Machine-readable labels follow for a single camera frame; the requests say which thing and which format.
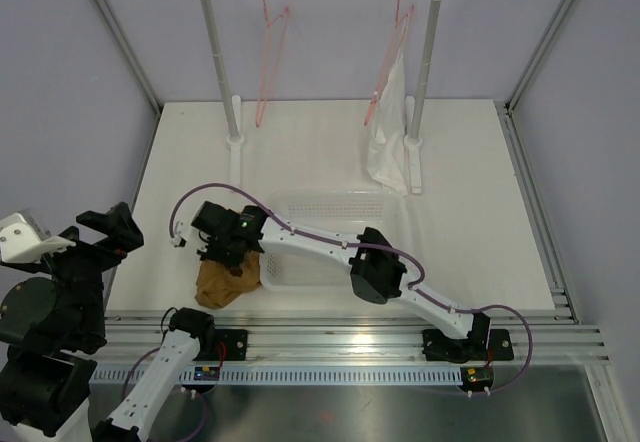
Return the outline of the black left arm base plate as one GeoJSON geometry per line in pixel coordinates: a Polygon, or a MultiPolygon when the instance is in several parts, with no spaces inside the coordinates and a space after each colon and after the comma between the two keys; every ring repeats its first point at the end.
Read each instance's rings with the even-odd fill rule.
{"type": "Polygon", "coordinates": [[[249,332],[244,329],[217,329],[214,336],[215,361],[242,362],[246,360],[249,332]]]}

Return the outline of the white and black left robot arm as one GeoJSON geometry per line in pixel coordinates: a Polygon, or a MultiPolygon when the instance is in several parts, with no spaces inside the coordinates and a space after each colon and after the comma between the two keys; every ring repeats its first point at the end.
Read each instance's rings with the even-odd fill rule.
{"type": "Polygon", "coordinates": [[[92,355],[107,343],[104,272],[142,247],[130,207],[86,211],[58,235],[27,211],[1,222],[1,264],[25,272],[1,302],[1,416],[24,441],[145,441],[178,376],[215,350],[215,323],[177,310],[155,358],[124,400],[89,425],[92,355]]]}

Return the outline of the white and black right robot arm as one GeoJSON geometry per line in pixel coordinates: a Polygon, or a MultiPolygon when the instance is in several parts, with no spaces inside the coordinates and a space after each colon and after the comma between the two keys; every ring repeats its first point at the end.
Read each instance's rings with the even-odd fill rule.
{"type": "Polygon", "coordinates": [[[434,325],[425,341],[425,353],[432,359],[462,363],[488,357],[489,316],[424,286],[425,269],[376,228],[330,233],[294,225],[258,205],[236,212],[212,202],[203,203],[191,228],[202,241],[201,259],[220,265],[232,278],[256,278],[264,288],[277,291],[277,260],[298,258],[304,262],[294,274],[298,291],[336,274],[348,281],[359,300],[373,305],[396,302],[434,325]]]}

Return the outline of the tan tank top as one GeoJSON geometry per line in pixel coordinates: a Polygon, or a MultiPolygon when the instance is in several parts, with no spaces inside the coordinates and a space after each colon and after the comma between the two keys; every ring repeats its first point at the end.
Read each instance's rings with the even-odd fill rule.
{"type": "Polygon", "coordinates": [[[203,261],[196,279],[196,302],[205,308],[222,309],[241,295],[258,289],[261,286],[259,253],[250,252],[241,269],[241,275],[233,275],[221,263],[203,261]]]}

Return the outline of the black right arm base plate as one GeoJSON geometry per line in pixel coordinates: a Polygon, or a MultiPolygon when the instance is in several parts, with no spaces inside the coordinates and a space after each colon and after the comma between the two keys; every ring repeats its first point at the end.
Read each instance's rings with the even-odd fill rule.
{"type": "Polygon", "coordinates": [[[491,329],[479,341],[449,339],[437,329],[423,330],[422,338],[422,353],[427,361],[464,364],[514,360],[510,333],[505,329],[491,329]]]}

